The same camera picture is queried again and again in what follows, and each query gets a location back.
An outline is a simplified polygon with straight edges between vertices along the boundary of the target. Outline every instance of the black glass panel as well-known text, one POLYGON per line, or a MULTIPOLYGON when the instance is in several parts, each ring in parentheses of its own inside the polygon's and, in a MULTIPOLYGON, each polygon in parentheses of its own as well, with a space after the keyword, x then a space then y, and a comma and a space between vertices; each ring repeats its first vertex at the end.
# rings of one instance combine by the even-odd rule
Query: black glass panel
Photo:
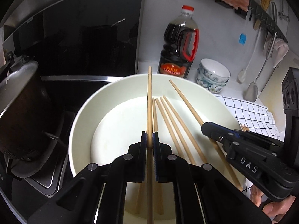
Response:
POLYGON ((140 7, 141 0, 64 0, 21 25, 3 47, 34 57, 42 76, 132 75, 140 7))

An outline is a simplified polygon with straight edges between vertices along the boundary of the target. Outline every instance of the floral patterned bowl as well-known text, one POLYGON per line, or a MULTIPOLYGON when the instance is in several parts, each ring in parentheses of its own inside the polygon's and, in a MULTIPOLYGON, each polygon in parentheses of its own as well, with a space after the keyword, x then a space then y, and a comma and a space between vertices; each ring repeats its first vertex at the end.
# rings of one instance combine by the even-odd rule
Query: floral patterned bowl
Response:
POLYGON ((227 83, 231 77, 230 71, 224 65, 212 59, 202 59, 198 71, 210 81, 218 84, 227 83))
POLYGON ((196 82, 198 85, 204 87, 211 93, 219 93, 223 89, 223 87, 226 86, 226 83, 221 84, 215 81, 211 81, 209 78, 207 78, 204 74, 201 73, 199 68, 197 69, 196 82))

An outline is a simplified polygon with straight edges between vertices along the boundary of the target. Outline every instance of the checkered cloth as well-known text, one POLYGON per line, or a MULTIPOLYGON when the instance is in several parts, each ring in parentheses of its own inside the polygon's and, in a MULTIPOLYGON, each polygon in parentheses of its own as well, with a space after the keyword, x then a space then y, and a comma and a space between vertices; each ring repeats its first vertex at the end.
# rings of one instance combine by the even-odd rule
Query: checkered cloth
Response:
POLYGON ((278 129, 267 107, 252 102, 216 95, 216 97, 250 131, 280 140, 278 129))

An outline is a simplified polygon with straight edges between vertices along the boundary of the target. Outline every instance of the soy sauce bottle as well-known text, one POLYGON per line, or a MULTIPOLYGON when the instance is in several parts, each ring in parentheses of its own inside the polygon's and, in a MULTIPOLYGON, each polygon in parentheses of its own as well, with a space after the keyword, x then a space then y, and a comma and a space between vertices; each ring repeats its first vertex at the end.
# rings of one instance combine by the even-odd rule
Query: soy sauce bottle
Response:
POLYGON ((181 15, 168 24, 158 73, 187 77, 199 43, 199 29, 192 19, 193 11, 193 7, 184 5, 181 15))

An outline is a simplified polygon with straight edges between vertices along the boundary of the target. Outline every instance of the pot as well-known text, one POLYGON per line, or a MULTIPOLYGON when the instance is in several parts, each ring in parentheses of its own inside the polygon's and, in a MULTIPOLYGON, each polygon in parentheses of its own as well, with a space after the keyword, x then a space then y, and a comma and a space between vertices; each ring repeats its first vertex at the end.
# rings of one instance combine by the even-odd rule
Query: pot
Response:
POLYGON ((42 152, 59 119, 37 69, 30 61, 0 83, 0 151, 11 159, 42 152))
MULTIPOLYGON (((153 97, 165 95, 168 98, 195 137, 208 162, 232 181, 216 150, 202 134, 200 125, 171 86, 169 79, 177 85, 205 122, 212 121, 230 129, 240 129, 238 121, 225 105, 203 87, 171 75, 152 75, 153 97)), ((170 145, 173 154, 178 155, 159 108, 156 108, 159 140, 170 145)), ((196 164, 200 166, 202 160, 195 147, 180 123, 177 122, 177 125, 196 164)), ((146 128, 147 74, 125 77, 102 87, 84 103, 71 128, 68 155, 73 176, 91 162, 105 165, 126 154, 131 144, 140 142, 141 132, 146 131, 146 128)), ((181 148, 184 158, 189 162, 182 145, 181 148)), ((236 174, 239 181, 244 183, 245 177, 240 173, 236 174)), ((123 223, 146 223, 145 192, 141 211, 138 215, 135 214, 137 191, 138 183, 127 183, 123 223)), ((162 183, 162 192, 164 214, 154 212, 155 223, 176 223, 172 183, 162 183)))

